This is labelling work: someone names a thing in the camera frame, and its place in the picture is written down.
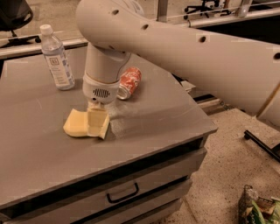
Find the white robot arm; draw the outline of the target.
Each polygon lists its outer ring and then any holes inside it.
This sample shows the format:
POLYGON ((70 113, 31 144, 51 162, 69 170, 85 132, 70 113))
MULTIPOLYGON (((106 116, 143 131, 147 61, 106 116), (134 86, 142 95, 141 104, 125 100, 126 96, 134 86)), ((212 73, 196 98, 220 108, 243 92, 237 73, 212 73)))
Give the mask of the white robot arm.
POLYGON ((135 54, 280 128, 279 48, 265 42, 149 20, 127 0, 80 0, 85 81, 109 86, 135 54))

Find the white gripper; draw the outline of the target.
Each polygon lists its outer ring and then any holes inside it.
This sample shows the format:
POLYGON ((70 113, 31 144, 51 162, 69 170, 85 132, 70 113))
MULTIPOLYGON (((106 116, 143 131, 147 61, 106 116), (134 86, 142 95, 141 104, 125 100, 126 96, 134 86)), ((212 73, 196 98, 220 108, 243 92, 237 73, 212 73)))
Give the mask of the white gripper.
POLYGON ((83 76, 82 91, 89 102, 87 107, 87 134, 104 138, 109 127, 109 113, 102 104, 110 104, 116 99, 120 81, 102 83, 86 73, 83 76))

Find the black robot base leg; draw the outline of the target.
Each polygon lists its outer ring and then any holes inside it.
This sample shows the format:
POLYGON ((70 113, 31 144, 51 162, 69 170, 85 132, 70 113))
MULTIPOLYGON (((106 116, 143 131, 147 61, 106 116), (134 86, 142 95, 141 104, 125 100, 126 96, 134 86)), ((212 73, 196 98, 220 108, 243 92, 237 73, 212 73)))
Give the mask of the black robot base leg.
POLYGON ((258 137, 256 137, 249 130, 244 131, 244 138, 246 140, 252 140, 260 148, 266 151, 272 158, 274 158, 278 163, 280 163, 280 143, 274 146, 273 148, 270 148, 267 144, 262 142, 258 137))

